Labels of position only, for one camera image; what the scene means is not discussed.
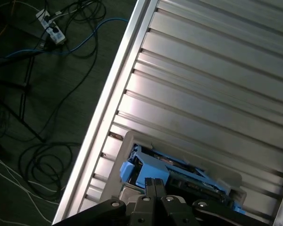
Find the white cable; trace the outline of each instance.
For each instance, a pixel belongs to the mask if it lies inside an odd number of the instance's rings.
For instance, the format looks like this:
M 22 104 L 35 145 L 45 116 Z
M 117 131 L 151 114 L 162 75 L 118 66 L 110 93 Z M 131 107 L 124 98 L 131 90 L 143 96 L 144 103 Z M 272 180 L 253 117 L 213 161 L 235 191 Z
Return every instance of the white cable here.
M 14 171 L 11 167 L 9 167 L 8 165 L 6 165 L 2 160 L 0 160 L 0 164 L 3 165 L 3 166 L 5 166 L 6 168 L 8 168 L 10 171 L 12 171 L 12 172 L 13 172 L 14 174 L 16 174 L 18 177 L 21 177 L 20 174 L 18 174 L 18 173 L 17 173 L 16 171 Z M 31 184 L 38 185 L 38 186 L 40 186 L 40 187 L 42 187 L 42 188 L 44 188 L 44 189 L 46 189 L 46 190 L 48 190 L 48 191 L 50 191 L 50 192 L 57 192 L 57 191 L 51 190 L 51 189 L 49 189 L 49 188 L 47 188 L 47 187 L 45 187 L 45 186 L 43 186 L 43 185 L 41 185 L 41 184 L 39 184 L 39 183 L 37 183 L 37 182 L 31 181 L 31 180 L 29 180 L 28 182 L 31 183 Z
M 16 2 L 16 3 L 23 4 L 23 5 L 27 5 L 27 6 L 29 6 L 30 8 L 33 8 L 34 10 L 36 10 L 36 11 L 39 12 L 39 10 L 38 10 L 36 7 L 30 5 L 30 4 L 26 3 L 26 2 L 23 2 L 23 1 L 15 1 L 15 2 Z M 3 6 L 6 6 L 6 5 L 8 5 L 8 4 L 10 4 L 10 2 L 3 3 L 3 4 L 0 5 L 0 8 L 3 7 Z
M 26 225 L 26 224 L 21 224 L 21 223 L 17 223 L 17 222 L 2 220 L 1 218 L 0 218 L 0 221 L 3 222 L 3 223 L 6 223 L 6 224 L 14 224 L 14 225 L 21 225 L 21 226 L 29 226 L 29 225 Z
M 4 175 L 1 174 L 1 173 L 0 173 L 0 176 L 2 176 L 3 178 L 5 178 L 5 179 L 8 180 L 9 182 L 13 183 L 13 184 L 16 185 L 17 187 L 21 188 L 23 191 L 30 193 L 32 196 L 34 196 L 34 197 L 36 197 L 36 198 L 39 198 L 39 199 L 42 199 L 42 200 L 44 200 L 44 201 L 46 201 L 46 202 L 49 202 L 49 203 L 51 203 L 51 204 L 58 205 L 58 203 L 56 203 L 56 202 L 48 201 L 48 200 L 46 200 L 46 199 L 43 199 L 43 198 L 41 198 L 41 197 L 39 197 L 39 196 L 33 194 L 31 191 L 29 191 L 29 190 L 25 189 L 24 187 L 22 187 L 22 186 L 16 184 L 14 181 L 12 181 L 11 179 L 7 178 L 6 176 L 4 176 Z
M 93 2 L 88 2 L 86 5 L 83 5 L 83 6 L 82 6 L 81 8 L 79 8 L 79 9 L 82 9 L 82 8 L 84 8 L 84 7 L 88 6 L 88 5 L 90 5 L 91 3 L 93 3 Z M 66 16 L 66 15 L 68 15 L 68 14 L 72 14 L 72 13 L 78 11 L 79 9 L 75 9 L 75 10 L 69 12 L 69 13 L 60 14 L 60 15 L 58 15 L 58 16 L 52 18 L 51 21 L 53 22 L 55 19 L 57 19 L 57 18 L 59 18 L 59 17 L 61 17 L 61 16 Z
M 6 170 L 8 171 L 8 173 L 12 176 L 12 178 L 15 179 L 15 181 L 17 181 L 18 184 L 19 184 L 21 187 L 23 187 L 23 186 L 20 184 L 20 182 L 11 174 L 11 172 L 9 171 L 9 169 L 8 169 L 7 167 L 5 167 L 5 168 L 6 168 Z M 26 192 L 26 193 L 27 193 L 28 197 L 30 198 L 30 200 L 32 201 L 32 203 L 33 203 L 33 205 L 35 206 L 35 208 L 37 209 L 37 211 L 39 212 L 39 214 L 41 215 L 41 217 L 42 217 L 44 220 L 46 220 L 47 222 L 52 223 L 50 220 L 48 220 L 46 217 L 44 217 L 44 215 L 43 215 L 42 212 L 39 210 L 37 204 L 34 202 L 34 200 L 32 199 L 32 197 L 30 196 L 30 194 L 29 194 L 28 192 Z

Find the metal groove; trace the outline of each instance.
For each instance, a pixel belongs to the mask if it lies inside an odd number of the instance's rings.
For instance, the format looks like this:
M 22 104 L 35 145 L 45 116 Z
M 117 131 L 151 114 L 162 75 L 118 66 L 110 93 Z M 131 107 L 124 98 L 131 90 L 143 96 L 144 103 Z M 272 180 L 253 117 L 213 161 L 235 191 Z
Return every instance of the metal groove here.
M 143 64 L 150 68 L 153 68 L 155 69 L 155 71 L 151 73 L 148 72 L 149 70 L 144 71 L 145 68 L 140 67 L 139 64 Z M 262 96 L 261 94 L 252 91 L 252 94 L 249 95 L 248 90 L 246 90 L 244 87 L 239 87 L 236 84 L 232 84 L 228 81 L 216 78 L 215 76 L 200 71 L 199 69 L 189 67 L 188 65 L 173 61 L 172 59 L 167 59 L 164 56 L 156 55 L 148 51 L 143 51 L 138 57 L 138 62 L 135 64 L 135 69 L 145 73 L 150 73 L 152 76 L 156 76 L 161 79 L 165 79 L 168 73 L 171 73 L 171 76 L 175 75 L 180 79 L 203 85 L 204 87 L 210 88 L 211 90 L 219 91 L 225 95 L 228 95 L 225 93 L 225 91 L 230 90 L 232 91 L 231 94 L 234 94 L 234 96 L 231 96 L 232 98 L 244 101 L 246 103 L 249 102 L 250 104 L 253 104 L 256 107 L 266 109 L 283 117 L 282 103 L 276 102 L 273 99 L 270 99 L 269 97 Z M 258 95 L 258 98 L 260 99 L 256 99 L 256 102 L 254 102 L 254 98 L 257 97 L 256 95 Z
M 218 99 L 213 99 L 212 97 L 205 96 L 205 95 L 203 95 L 200 92 L 194 91 L 192 89 L 187 89 L 186 87 L 177 85 L 175 83 L 171 83 L 171 82 L 166 81 L 166 80 L 162 80 L 159 77 L 154 77 L 151 74 L 147 74 L 147 73 L 142 72 L 142 71 L 135 70 L 134 73 L 132 74 L 131 78 L 130 78 L 130 81 L 132 80 L 132 77 L 135 74 L 138 75 L 138 76 L 144 77 L 146 79 L 155 81 L 157 83 L 160 83 L 160 84 L 162 84 L 164 86 L 176 89 L 176 90 L 178 90 L 180 92 L 184 92 L 184 93 L 186 93 L 188 95 L 191 95 L 191 96 L 194 96 L 194 97 L 196 97 L 198 99 L 210 102 L 210 103 L 215 104 L 215 105 L 220 105 L 220 106 L 222 106 L 224 108 L 228 108 L 229 110 L 235 111 L 236 113 L 243 114 L 243 115 L 248 116 L 248 117 L 253 117 L 253 119 L 255 119 L 255 120 L 259 120 L 259 121 L 261 121 L 263 123 L 266 123 L 266 124 L 269 124 L 269 125 L 272 125 L 272 126 L 276 126 L 276 127 L 278 127 L 278 129 L 283 129 L 283 124 L 278 124 L 276 121 L 270 121 L 269 119 L 264 118 L 264 117 L 260 116 L 259 114 L 253 114 L 251 112 L 247 112 L 246 110 L 244 110 L 242 108 L 239 108 L 237 106 L 230 105 L 230 104 L 225 103 L 225 102 L 221 102 Z
M 171 48 L 167 48 L 168 46 L 173 46 L 173 48 L 178 49 L 178 52 L 175 54 Z M 250 71 L 246 68 L 240 67 L 239 65 L 231 64 L 224 59 L 213 57 L 210 54 L 199 51 L 196 48 L 191 48 L 188 45 L 177 42 L 175 39 L 166 38 L 149 32 L 146 34 L 142 48 L 180 63 L 190 66 L 193 65 L 193 67 L 196 67 L 206 73 L 211 74 L 214 72 L 213 76 L 224 81 L 234 83 L 236 86 L 242 86 L 246 90 L 256 92 L 259 95 L 283 103 L 283 82 L 279 82 L 255 71 Z M 218 65 L 219 67 L 213 69 L 211 65 Z M 227 68 L 229 72 L 235 73 L 229 76 L 224 73 L 224 68 Z M 271 89 L 271 87 L 275 86 L 278 87 L 277 92 Z
M 282 199 L 282 196 L 279 195 L 279 194 L 276 194 L 276 193 L 273 193 L 273 192 L 270 192 L 270 191 L 267 191 L 265 189 L 262 189 L 262 188 L 259 188 L 257 186 L 254 186 L 254 185 L 251 185 L 250 183 L 247 183 L 245 181 L 242 182 L 242 186 L 243 187 L 246 187 L 250 190 L 253 190 L 253 191 L 256 191 L 258 193 L 261 193 L 261 194 L 264 194 L 264 195 L 267 195 L 271 198 L 274 198 L 274 199 L 277 199 L 277 200 L 281 200 Z
M 203 6 L 210 8 L 214 11 L 217 11 L 217 12 L 220 12 L 222 14 L 228 15 L 230 17 L 244 21 L 244 22 L 251 24 L 251 25 L 253 25 L 257 28 L 261 28 L 261 29 L 264 29 L 266 31 L 270 31 L 270 32 L 273 32 L 277 35 L 283 36 L 283 31 L 277 30 L 276 26 L 271 27 L 270 25 L 268 26 L 266 24 L 262 24 L 260 22 L 256 22 L 254 20 L 251 20 L 250 18 L 247 18 L 246 16 L 243 17 L 243 16 L 240 16 L 240 15 L 235 14 L 233 12 L 227 11 L 229 8 L 227 8 L 227 10 L 226 10 L 224 8 L 217 7 L 217 6 L 213 5 L 214 0 L 192 0 L 192 1 L 197 1 L 198 4 L 202 4 Z
M 176 137 L 176 134 L 171 132 L 171 131 L 167 131 L 165 130 L 157 130 L 159 128 L 152 128 L 150 125 L 147 125 L 145 123 L 142 124 L 142 122 L 138 122 L 133 118 L 130 118 L 129 116 L 126 115 L 117 115 L 115 117 L 114 120 L 114 124 L 120 124 L 122 125 L 122 127 L 125 127 L 127 130 L 140 130 L 144 133 L 149 133 L 154 137 L 157 137 L 158 140 L 163 140 L 166 142 L 174 142 L 174 141 L 185 141 L 185 137 L 182 137 L 181 135 L 179 135 L 179 137 Z M 204 157 L 208 158 L 210 157 L 210 151 L 211 149 L 205 149 L 202 148 L 199 145 L 194 144 L 193 142 L 189 141 L 189 138 L 186 139 L 186 143 L 183 142 L 183 147 L 187 150 L 193 150 L 193 153 L 195 155 L 200 155 L 202 154 L 204 151 L 206 151 L 206 155 Z M 227 160 L 230 160 L 230 164 L 225 164 L 225 162 Z M 263 167 L 263 169 L 261 172 L 258 172 L 258 168 L 257 165 L 252 167 L 251 165 L 248 165 L 247 167 L 243 167 L 244 162 L 241 161 L 236 161 L 235 159 L 229 157 L 227 159 L 227 156 L 223 156 L 222 158 L 215 158 L 214 159 L 214 163 L 216 164 L 220 164 L 224 167 L 228 167 L 229 169 L 234 169 L 240 173 L 244 173 L 245 176 L 247 177 L 248 175 L 252 176 L 252 177 L 257 177 L 260 180 L 264 180 L 268 183 L 272 183 L 274 185 L 278 185 L 278 186 L 282 186 L 283 185 L 283 174 L 280 173 L 279 175 L 277 175 L 277 171 L 273 171 L 271 169 L 267 169 L 267 167 Z M 258 173 L 258 175 L 260 175 L 261 177 L 255 176 L 254 175 L 254 169 L 256 169 L 256 172 Z
M 205 30 L 207 30 L 207 31 L 209 31 L 209 32 L 211 32 L 213 34 L 224 36 L 227 39 L 239 42 L 240 44 L 246 45 L 246 46 L 248 46 L 250 48 L 254 48 L 254 49 L 258 50 L 258 51 L 262 51 L 262 52 L 264 52 L 266 54 L 270 54 L 270 55 L 273 55 L 275 57 L 283 59 L 283 54 L 281 54 L 279 52 L 276 52 L 276 50 L 270 50 L 266 46 L 265 47 L 260 46 L 259 43 L 255 44 L 255 43 L 251 42 L 250 40 L 244 40 L 242 38 L 233 36 L 233 34 L 227 34 L 225 31 L 220 31 L 220 30 L 218 30 L 218 29 L 216 29 L 214 27 L 208 26 L 206 24 L 201 24 L 200 22 L 196 22 L 196 21 L 193 21 L 191 19 L 185 18 L 185 17 L 183 17 L 181 15 L 177 15 L 177 14 L 174 14 L 172 12 L 168 12 L 168 11 L 166 11 L 164 9 L 158 9 L 157 12 L 159 14 L 166 15 L 166 16 L 171 17 L 173 19 L 177 19 L 177 20 L 180 20 L 180 21 L 185 22 L 187 24 L 193 25 L 193 26 L 198 27 L 200 29 L 205 29 Z
M 271 79 L 274 79 L 274 80 L 277 80 L 277 81 L 283 83 L 283 77 L 279 77 L 279 76 L 277 76 L 276 74 L 272 74 L 272 73 L 269 73 L 269 72 L 267 72 L 267 71 L 263 71 L 263 70 L 261 70 L 261 69 L 259 69 L 259 68 L 253 67 L 253 66 L 248 65 L 248 64 L 246 64 L 246 63 L 243 63 L 242 61 L 235 60 L 235 59 L 230 58 L 230 57 L 228 57 L 228 56 L 225 56 L 225 55 L 222 55 L 222 54 L 220 54 L 220 53 L 217 53 L 217 52 L 215 52 L 215 51 L 213 51 L 213 50 L 211 50 L 211 49 L 204 48 L 204 47 L 202 47 L 202 46 L 199 46 L 199 45 L 196 45 L 196 44 L 194 44 L 194 43 L 188 42 L 188 41 L 186 41 L 186 40 L 177 38 L 177 37 L 175 37 L 175 36 L 171 36 L 171 35 L 169 35 L 169 34 L 167 34 L 167 33 L 160 32 L 160 31 L 158 31 L 158 30 L 154 30 L 153 28 L 151 28 L 150 31 L 148 32 L 148 34 L 156 34 L 156 35 L 162 36 L 162 37 L 164 37 L 164 38 L 166 38 L 166 39 L 176 41 L 176 42 L 178 42 L 178 43 L 181 43 L 181 44 L 183 44 L 183 45 L 186 45 L 186 46 L 188 46 L 188 47 L 191 47 L 191 48 L 193 48 L 193 49 L 195 49 L 195 50 L 199 50 L 199 51 L 202 52 L 202 53 L 211 55 L 211 56 L 213 56 L 213 57 L 216 57 L 216 58 L 219 58 L 219 59 L 222 59 L 222 60 L 225 60 L 225 61 L 227 61 L 227 62 L 229 62 L 229 63 L 232 63 L 232 64 L 234 64 L 234 65 L 236 65 L 236 66 L 239 66 L 239 67 L 244 68 L 244 69 L 246 69 L 246 70 L 249 70 L 249 71 L 251 71 L 251 72 L 258 73 L 258 74 L 260 74 L 260 75 L 269 77 L 269 78 L 271 78 Z
M 174 13 L 197 23 L 217 29 L 233 37 L 252 42 L 266 49 L 283 54 L 283 37 L 272 32 L 258 29 L 239 19 L 232 18 L 222 13 L 213 11 L 191 1 L 163 2 L 158 5 L 160 9 Z
M 172 130 L 168 129 L 168 128 L 162 128 L 160 127 L 159 125 L 156 125 L 156 124 L 153 124 L 153 123 L 148 123 L 147 121 L 144 121 L 143 119 L 140 119 L 140 118 L 137 118 L 136 116 L 133 116 L 133 115 L 130 115 L 130 114 L 127 114 L 127 113 L 124 113 L 124 112 L 119 112 L 118 113 L 119 116 L 121 117 L 124 117 L 124 118 L 127 118 L 127 119 L 130 119 L 132 121 L 135 121 L 135 122 L 139 122 L 139 123 L 142 123 L 143 125 L 147 126 L 147 127 L 151 127 L 151 128 L 154 128 L 154 129 L 158 129 L 160 131 L 164 131 L 165 133 L 168 133 L 169 135 L 172 135 L 174 137 L 178 137 L 180 139 L 183 139 L 183 140 L 186 140 L 188 141 L 189 143 L 194 143 L 198 146 L 202 146 L 204 149 L 206 150 L 212 150 L 213 152 L 218 152 L 224 156 L 227 156 L 227 157 L 230 157 L 232 159 L 237 159 L 239 161 L 242 161 L 248 165 L 252 165 L 254 167 L 257 167 L 257 168 L 260 168 L 266 172 L 271 172 L 275 175 L 278 175 L 280 177 L 283 178 L 283 172 L 279 172 L 271 167 L 267 167 L 267 166 L 264 166 L 258 162 L 254 162 L 254 161 L 251 161 L 250 159 L 247 159 L 245 157 L 242 157 L 240 155 L 235 155 L 233 153 L 229 153 L 228 151 L 226 150 L 223 150 L 221 148 L 218 148 L 218 147 L 215 147 L 215 146 L 212 146 L 210 144 L 207 144 L 207 143 L 203 143 L 199 140 L 196 140 L 194 138 L 191 138 L 187 135 L 183 135 L 183 134 L 179 134 L 179 133 L 176 133 L 176 132 L 173 132 Z
M 252 1 L 258 2 L 258 3 L 260 3 L 264 6 L 271 7 L 271 8 L 274 8 L 275 10 L 279 10 L 279 11 L 283 12 L 283 7 L 276 6 L 276 5 L 272 4 L 272 3 L 275 3 L 275 4 L 279 3 L 279 1 L 273 1 L 273 0 L 271 0 L 271 1 L 268 1 L 268 0 L 252 0 Z
M 180 110 L 179 108 L 174 108 L 170 105 L 166 105 L 162 102 L 158 102 L 158 101 L 155 101 L 153 99 L 149 99 L 145 96 L 141 96 L 141 95 L 133 93 L 131 91 L 127 91 L 126 95 L 128 95 L 129 97 L 133 97 L 134 99 L 141 100 L 141 101 L 148 103 L 150 105 L 154 105 L 155 107 L 159 107 L 159 108 L 162 108 L 162 109 L 167 110 L 169 112 L 173 112 L 175 114 L 178 114 L 178 117 L 183 116 L 183 117 L 192 119 L 193 121 L 197 121 L 197 122 L 205 124 L 207 126 L 211 126 L 215 129 L 219 129 L 220 131 L 224 131 L 224 132 L 229 133 L 229 134 L 235 134 L 237 137 L 240 137 L 240 138 L 245 139 L 245 140 L 249 140 L 250 142 L 257 143 L 258 145 L 264 146 L 264 147 L 269 148 L 269 149 L 271 149 L 275 152 L 280 152 L 280 153 L 283 154 L 283 148 L 280 148 L 279 146 L 268 144 L 268 143 L 266 143 L 262 140 L 255 139 L 254 137 L 240 133 L 240 132 L 233 130 L 233 129 L 230 129 L 226 126 L 223 126 L 223 125 L 217 124 L 213 121 L 209 121 L 207 119 L 201 118 L 201 117 L 196 116 L 192 113 L 188 113 L 186 111 Z

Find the cable bundle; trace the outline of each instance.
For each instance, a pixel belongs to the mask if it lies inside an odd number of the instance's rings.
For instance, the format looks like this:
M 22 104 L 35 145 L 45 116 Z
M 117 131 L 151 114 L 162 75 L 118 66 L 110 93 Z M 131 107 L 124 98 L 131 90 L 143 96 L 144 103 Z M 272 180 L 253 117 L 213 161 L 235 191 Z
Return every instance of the cable bundle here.
M 70 169 L 73 160 L 72 148 L 79 146 L 79 143 L 33 145 L 21 153 L 18 159 L 18 171 L 39 197 L 48 201 L 57 201 L 62 196 L 61 179 Z M 31 180 L 43 185 L 54 186 L 55 192 L 46 192 L 39 186 L 30 183 Z

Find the gray carpet floor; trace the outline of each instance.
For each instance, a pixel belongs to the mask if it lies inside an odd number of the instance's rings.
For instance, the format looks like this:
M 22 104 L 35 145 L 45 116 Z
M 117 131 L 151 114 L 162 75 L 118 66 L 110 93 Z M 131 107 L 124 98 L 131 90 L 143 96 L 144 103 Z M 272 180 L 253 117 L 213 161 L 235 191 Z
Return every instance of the gray carpet floor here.
M 44 7 L 44 2 L 41 0 L 23 1 L 38 9 Z M 56 12 L 73 2 L 73 0 L 49 0 L 48 2 L 50 11 Z M 129 19 L 135 5 L 134 0 L 103 0 L 103 3 L 107 7 L 106 18 L 121 17 Z M 8 12 L 9 10 L 8 6 L 1 8 L 2 12 Z M 34 18 L 34 14 L 35 12 L 27 6 L 16 4 L 13 18 L 30 22 Z M 67 17 L 58 20 L 58 25 L 64 28 L 66 20 Z M 99 53 L 95 67 L 82 86 L 63 103 L 56 121 L 52 120 L 42 133 L 43 137 L 49 139 L 48 142 L 67 141 L 81 143 L 83 141 L 126 25 L 127 23 L 125 22 L 113 21 L 106 23 L 99 29 Z M 33 27 L 42 32 L 40 24 L 36 23 Z M 88 24 L 72 23 L 67 32 L 69 45 L 75 47 L 90 33 L 91 29 Z M 6 56 L 10 52 L 23 48 L 33 48 L 37 40 L 37 38 L 15 28 L 8 27 L 0 38 L 0 56 Z M 93 46 L 94 42 L 90 40 L 77 51 L 77 54 L 86 54 L 90 52 Z M 30 82 L 31 90 L 27 97 L 25 108 L 25 121 L 35 131 L 42 129 L 55 106 L 80 82 L 92 62 L 93 58 L 77 59 L 72 55 L 55 56 L 42 54 L 35 58 Z M 27 63 L 28 60 L 25 60 L 0 68 L 0 79 L 14 82 L 22 81 L 25 76 Z M 13 110 L 18 111 L 21 92 L 0 86 L 0 97 L 4 98 L 5 103 Z M 1 159 L 9 167 L 17 170 L 19 155 L 27 147 L 40 142 L 37 139 L 26 143 L 15 141 L 7 136 L 1 137 L 3 132 L 4 128 L 0 129 L 0 144 L 5 150 L 1 155 Z M 32 137 L 32 134 L 12 116 L 8 121 L 7 133 L 24 140 Z M 72 166 L 75 163 L 78 152 L 79 148 L 75 148 Z M 11 178 L 2 165 L 0 165 L 0 173 Z M 66 172 L 62 178 L 62 185 L 66 185 L 70 173 L 71 170 Z M 18 179 L 24 187 L 28 188 L 22 179 Z M 40 199 L 35 198 L 34 200 L 43 215 L 47 219 L 53 220 L 58 206 Z M 30 226 L 50 225 L 40 216 L 27 194 L 2 176 L 0 176 L 0 218 Z

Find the blue cable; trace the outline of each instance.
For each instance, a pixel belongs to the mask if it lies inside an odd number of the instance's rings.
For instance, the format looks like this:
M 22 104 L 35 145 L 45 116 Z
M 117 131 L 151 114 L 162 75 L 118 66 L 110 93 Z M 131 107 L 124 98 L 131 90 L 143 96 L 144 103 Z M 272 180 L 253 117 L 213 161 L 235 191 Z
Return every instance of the blue cable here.
M 69 53 L 72 53 L 74 51 L 76 51 L 77 49 L 79 49 L 83 44 L 85 44 L 86 41 L 88 41 L 94 34 L 95 32 L 106 22 L 109 22 L 109 21 L 112 21 L 112 20 L 121 20 L 121 21 L 125 21 L 125 22 L 128 22 L 128 20 L 126 19 L 122 19 L 122 18 L 110 18 L 110 19 L 107 19 L 107 20 L 104 20 L 103 22 L 101 22 L 95 29 L 94 31 L 91 33 L 91 35 L 89 35 L 84 41 L 82 41 L 81 44 L 79 44 L 77 47 L 73 48 L 72 50 L 70 51 L 67 51 L 67 52 L 47 52 L 47 51 L 44 51 L 44 50 L 37 50 L 37 49 L 22 49 L 22 50 L 19 50 L 19 51 L 16 51 L 14 53 L 11 53 L 9 55 L 7 55 L 5 58 L 9 58 L 13 55 L 16 55 L 16 54 L 19 54 L 19 53 L 23 53 L 23 52 L 41 52 L 41 53 L 48 53 L 48 54 L 54 54 L 54 55 L 65 55 L 65 54 L 69 54 Z

